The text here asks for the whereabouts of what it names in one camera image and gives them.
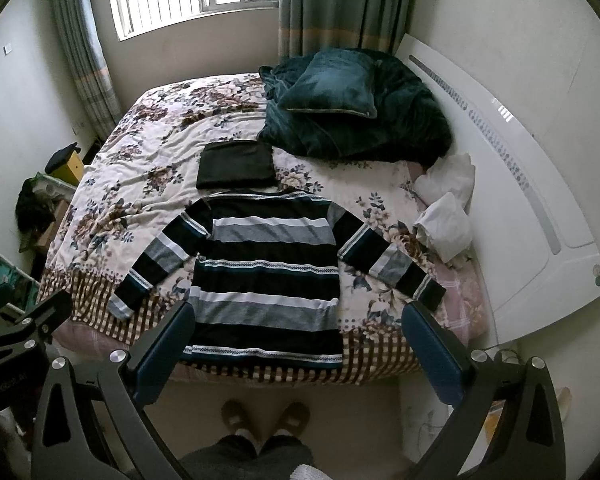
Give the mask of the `white crumpled cloth upper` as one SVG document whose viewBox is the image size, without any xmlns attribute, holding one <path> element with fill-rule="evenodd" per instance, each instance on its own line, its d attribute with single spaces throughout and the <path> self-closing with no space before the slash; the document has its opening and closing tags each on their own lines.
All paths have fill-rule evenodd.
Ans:
<svg viewBox="0 0 600 480">
<path fill-rule="evenodd" d="M 451 193 L 465 208 L 475 187 L 476 167 L 470 155 L 454 154 L 439 158 L 413 183 L 413 191 L 430 206 L 446 193 Z"/>
</svg>

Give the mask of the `yellow box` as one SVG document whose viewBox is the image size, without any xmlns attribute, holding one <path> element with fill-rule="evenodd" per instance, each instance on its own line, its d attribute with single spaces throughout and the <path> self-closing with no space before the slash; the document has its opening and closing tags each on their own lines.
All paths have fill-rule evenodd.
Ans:
<svg viewBox="0 0 600 480">
<path fill-rule="evenodd" d="M 71 185 L 78 186 L 84 175 L 82 159 L 79 158 L 77 152 L 73 152 L 69 158 L 52 171 L 50 175 Z"/>
</svg>

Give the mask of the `dark clothes pile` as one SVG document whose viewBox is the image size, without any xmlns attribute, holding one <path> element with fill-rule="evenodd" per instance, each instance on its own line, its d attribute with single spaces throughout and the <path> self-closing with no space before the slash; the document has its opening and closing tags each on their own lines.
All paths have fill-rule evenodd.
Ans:
<svg viewBox="0 0 600 480">
<path fill-rule="evenodd" d="M 55 222 L 54 211 L 33 191 L 35 178 L 23 181 L 15 208 L 20 233 L 19 252 L 29 250 L 41 235 Z"/>
</svg>

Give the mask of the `striped navy grey sweater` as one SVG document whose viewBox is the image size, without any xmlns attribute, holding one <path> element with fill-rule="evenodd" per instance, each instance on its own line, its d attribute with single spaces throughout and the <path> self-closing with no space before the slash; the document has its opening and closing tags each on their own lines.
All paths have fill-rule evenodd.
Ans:
<svg viewBox="0 0 600 480">
<path fill-rule="evenodd" d="M 196 200 L 134 261 L 108 310 L 128 320 L 194 264 L 186 354 L 201 362 L 339 368 L 337 307 L 345 263 L 435 309 L 445 289 L 352 212 L 299 190 L 230 191 Z"/>
</svg>

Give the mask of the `left grey-green curtain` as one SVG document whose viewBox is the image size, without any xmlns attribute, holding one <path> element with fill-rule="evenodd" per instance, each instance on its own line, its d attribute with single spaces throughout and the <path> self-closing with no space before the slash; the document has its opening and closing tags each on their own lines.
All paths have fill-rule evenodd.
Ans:
<svg viewBox="0 0 600 480">
<path fill-rule="evenodd" d="M 91 0 L 52 0 L 52 10 L 76 92 L 94 130 L 106 140 L 121 107 L 99 41 Z"/>
</svg>

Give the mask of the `white crumpled cloth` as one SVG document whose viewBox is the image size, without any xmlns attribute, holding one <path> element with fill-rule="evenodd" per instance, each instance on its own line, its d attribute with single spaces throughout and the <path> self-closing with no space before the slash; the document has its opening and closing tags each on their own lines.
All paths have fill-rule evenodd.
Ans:
<svg viewBox="0 0 600 480">
<path fill-rule="evenodd" d="M 439 158 L 413 183 L 413 191 L 430 206 L 446 193 L 451 193 L 465 208 L 475 187 L 476 167 L 470 155 L 454 154 Z"/>
<path fill-rule="evenodd" d="M 451 192 L 432 203 L 414 223 L 416 238 L 449 263 L 470 247 L 471 226 L 462 203 Z"/>
</svg>

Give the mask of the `right grey-green curtain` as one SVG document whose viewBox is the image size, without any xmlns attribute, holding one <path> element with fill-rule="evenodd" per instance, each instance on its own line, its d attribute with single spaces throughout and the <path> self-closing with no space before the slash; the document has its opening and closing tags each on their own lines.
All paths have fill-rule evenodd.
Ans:
<svg viewBox="0 0 600 480">
<path fill-rule="evenodd" d="M 279 0 L 281 60 L 329 48 L 392 53 L 406 32 L 411 0 Z"/>
</svg>

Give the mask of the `dark teal plush blanket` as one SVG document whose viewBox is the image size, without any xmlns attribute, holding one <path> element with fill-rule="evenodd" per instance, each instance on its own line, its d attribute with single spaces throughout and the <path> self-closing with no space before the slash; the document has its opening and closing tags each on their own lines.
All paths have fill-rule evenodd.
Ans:
<svg viewBox="0 0 600 480">
<path fill-rule="evenodd" d="M 298 113 L 278 100 L 298 80 L 314 54 L 288 58 L 259 70 L 266 97 L 259 138 L 301 157 L 331 162 L 417 162 L 431 167 L 452 145 L 448 121 L 419 76 L 388 53 L 363 52 L 375 62 L 376 118 L 344 113 Z"/>
</svg>

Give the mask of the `grey-green curtain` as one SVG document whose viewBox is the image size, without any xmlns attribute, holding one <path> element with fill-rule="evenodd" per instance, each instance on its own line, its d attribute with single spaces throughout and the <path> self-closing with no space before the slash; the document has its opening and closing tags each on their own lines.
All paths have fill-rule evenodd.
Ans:
<svg viewBox="0 0 600 480">
<path fill-rule="evenodd" d="M 76 92 L 94 130 L 106 140 L 121 107 L 99 41 L 91 0 L 52 0 L 52 10 Z"/>
<path fill-rule="evenodd" d="M 411 0 L 279 0 L 281 60 L 329 48 L 392 53 L 406 32 Z"/>
</svg>

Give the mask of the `white headboard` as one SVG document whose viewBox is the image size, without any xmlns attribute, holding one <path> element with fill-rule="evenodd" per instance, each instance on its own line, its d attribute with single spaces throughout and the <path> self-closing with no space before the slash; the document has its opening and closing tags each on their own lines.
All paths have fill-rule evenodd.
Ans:
<svg viewBox="0 0 600 480">
<path fill-rule="evenodd" d="M 478 346 L 511 344 L 600 298 L 600 250 L 532 134 L 487 88 L 415 37 L 403 37 L 396 57 L 438 101 L 453 152 L 476 167 L 468 217 L 489 305 Z"/>
</svg>

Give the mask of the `dark teal pillow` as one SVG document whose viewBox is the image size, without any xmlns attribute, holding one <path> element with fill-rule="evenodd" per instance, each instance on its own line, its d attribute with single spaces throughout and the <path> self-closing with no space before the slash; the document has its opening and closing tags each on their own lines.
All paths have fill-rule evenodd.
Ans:
<svg viewBox="0 0 600 480">
<path fill-rule="evenodd" d="M 298 113 L 344 113 L 376 118 L 375 62 L 363 52 L 332 49 L 317 52 L 298 80 L 278 100 Z"/>
</svg>

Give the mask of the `floral bed blanket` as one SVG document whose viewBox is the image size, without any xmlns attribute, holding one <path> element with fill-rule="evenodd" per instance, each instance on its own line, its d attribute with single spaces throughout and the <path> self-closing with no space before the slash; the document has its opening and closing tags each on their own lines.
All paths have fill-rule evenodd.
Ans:
<svg viewBox="0 0 600 480">
<path fill-rule="evenodd" d="M 40 294 L 72 297 L 72 315 L 55 332 L 61 347 L 102 359 L 132 344 L 181 300 L 192 278 L 183 266 L 129 322 L 107 309 L 133 261 L 185 206 L 198 198 L 199 157 L 211 142 L 254 138 L 264 125 L 265 96 L 255 74 L 212 76 L 146 91 L 111 133 L 76 188 L 50 245 Z M 443 264 L 418 244 L 413 224 L 422 206 L 412 193 L 408 162 L 323 162 L 275 150 L 282 188 L 298 188 L 352 211 L 414 258 L 446 290 L 437 321 L 468 342 L 486 331 L 486 305 L 471 263 Z M 336 374 L 231 365 L 181 364 L 181 382 L 228 382 L 249 387 L 362 385 L 411 373 L 417 360 L 400 330 L 405 297 L 343 266 L 338 324 L 344 364 Z"/>
</svg>

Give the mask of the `white crumpled cloth lower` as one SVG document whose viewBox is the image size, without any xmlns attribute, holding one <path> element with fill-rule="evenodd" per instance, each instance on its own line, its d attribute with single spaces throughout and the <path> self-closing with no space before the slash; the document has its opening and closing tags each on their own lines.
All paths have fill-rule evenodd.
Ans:
<svg viewBox="0 0 600 480">
<path fill-rule="evenodd" d="M 471 226 L 462 203 L 451 192 L 432 203 L 414 223 L 416 238 L 449 263 L 470 247 Z"/>
</svg>

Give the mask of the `left brown slipper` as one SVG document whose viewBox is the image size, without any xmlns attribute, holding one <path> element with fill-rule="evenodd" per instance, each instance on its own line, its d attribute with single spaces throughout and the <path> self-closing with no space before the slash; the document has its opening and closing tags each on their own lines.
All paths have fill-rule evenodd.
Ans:
<svg viewBox="0 0 600 480">
<path fill-rule="evenodd" d="M 257 434 L 251 417 L 242 402 L 228 400 L 221 408 L 222 422 L 230 434 L 254 438 Z"/>
</svg>

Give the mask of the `folded black garment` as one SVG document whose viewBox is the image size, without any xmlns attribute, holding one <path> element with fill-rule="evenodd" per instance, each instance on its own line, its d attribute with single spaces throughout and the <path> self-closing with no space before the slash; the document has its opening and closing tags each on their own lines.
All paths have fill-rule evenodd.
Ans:
<svg viewBox="0 0 600 480">
<path fill-rule="evenodd" d="M 270 188 L 278 183 L 272 148 L 257 140 L 207 144 L 201 152 L 198 190 Z"/>
</svg>

